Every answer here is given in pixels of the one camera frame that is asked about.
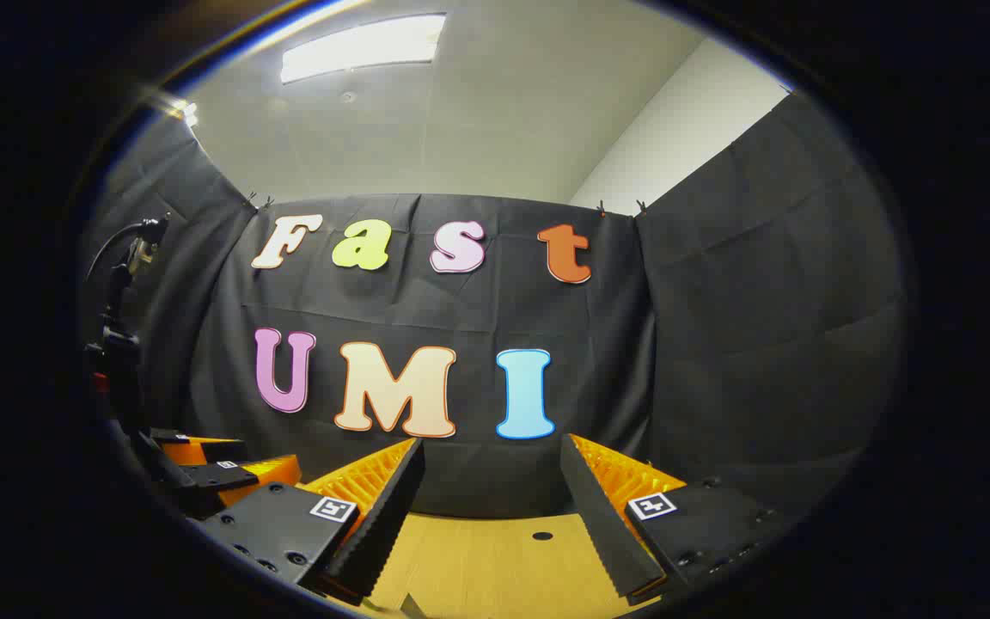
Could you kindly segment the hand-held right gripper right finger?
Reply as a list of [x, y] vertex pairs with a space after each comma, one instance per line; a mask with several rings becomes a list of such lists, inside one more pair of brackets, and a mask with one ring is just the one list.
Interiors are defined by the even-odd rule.
[[780, 511], [716, 479], [700, 483], [578, 435], [560, 467], [595, 553], [629, 603], [682, 598], [719, 583], [780, 540]]

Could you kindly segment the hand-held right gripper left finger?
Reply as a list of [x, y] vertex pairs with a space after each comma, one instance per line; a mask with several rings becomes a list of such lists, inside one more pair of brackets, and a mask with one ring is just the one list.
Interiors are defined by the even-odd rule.
[[424, 473], [423, 439], [409, 438], [311, 483], [270, 473], [197, 526], [276, 579], [360, 604], [388, 564]]

